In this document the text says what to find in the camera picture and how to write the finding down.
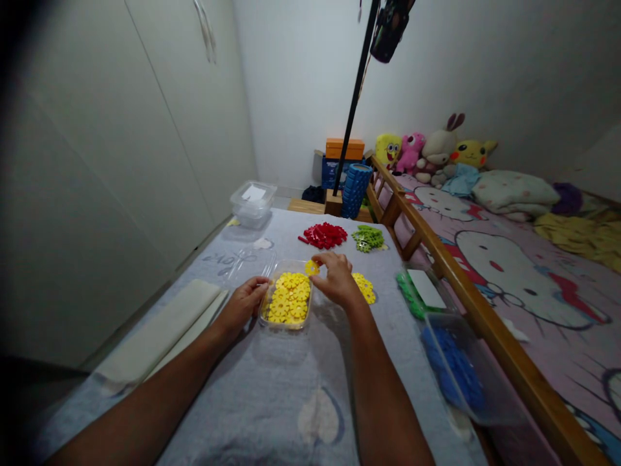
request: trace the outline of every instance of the plush toy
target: plush toy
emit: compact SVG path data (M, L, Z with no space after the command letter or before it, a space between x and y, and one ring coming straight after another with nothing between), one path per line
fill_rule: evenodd
M441 189L444 184L455 176L457 171L457 165L449 164L444 168L435 172L435 175L431 177L431 185L434 188Z
M459 116L454 113L448 119L446 129L439 129L429 136L422 149L422 157L416 162L414 178L421 183L429 183L431 176L448 162L449 154L457 142L453 131L459 128L465 119L466 115L463 113Z
M464 163L474 168L482 168L489 154L497 146L496 141L486 141L484 144L475 140L462 141L457 144L455 151L451 154L451 163Z
M399 157L401 150L401 138L397 135L383 134L377 136L375 143L375 157L382 163L386 164L386 168L392 167Z
M420 151L425 145L425 136L420 133L412 133L403 136L401 145L401 158L397 162L397 171L413 173L416 162L420 157Z
M458 163L470 165L477 169L482 168L497 146L496 141L487 141L481 144L479 141L466 140L457 143L455 151L451 154L449 164L435 172L435 175L431 177L431 185L438 189L442 188L446 181L455 176Z

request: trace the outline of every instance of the yellow blanket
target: yellow blanket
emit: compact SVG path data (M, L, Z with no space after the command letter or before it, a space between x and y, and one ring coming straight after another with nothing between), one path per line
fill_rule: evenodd
M621 273L621 221L596 223L580 217L545 214L535 221L535 231L560 249Z

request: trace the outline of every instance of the hand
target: hand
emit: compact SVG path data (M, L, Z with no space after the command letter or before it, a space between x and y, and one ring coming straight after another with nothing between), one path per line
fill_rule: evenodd
M316 254L312 259L328 268L327 278L321 278L318 275L309 277L312 284L323 294L343 307L345 311L359 304L365 304L360 288L351 276L351 263L345 254L335 254L330 251Z
M221 329L229 337L238 336L248 319L257 315L269 281L267 277L256 276L237 288L212 327Z

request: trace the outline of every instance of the blue foam roller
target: blue foam roller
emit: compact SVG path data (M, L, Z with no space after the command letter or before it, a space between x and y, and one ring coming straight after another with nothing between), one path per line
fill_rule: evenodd
M343 189L343 208L341 215L345 218L356 218L360 213L362 199L373 174L373 169L362 164L352 164L347 172L345 189Z

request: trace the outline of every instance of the wardrobe door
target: wardrobe door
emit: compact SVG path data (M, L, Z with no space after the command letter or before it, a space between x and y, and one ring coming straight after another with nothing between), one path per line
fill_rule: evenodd
M126 5L66 0L47 10L27 89L178 267L215 223Z
M233 3L204 5L215 37L208 52L193 0L125 0L216 223L230 195L256 178Z
M2 147L8 349L77 368L173 270L37 103L19 106Z

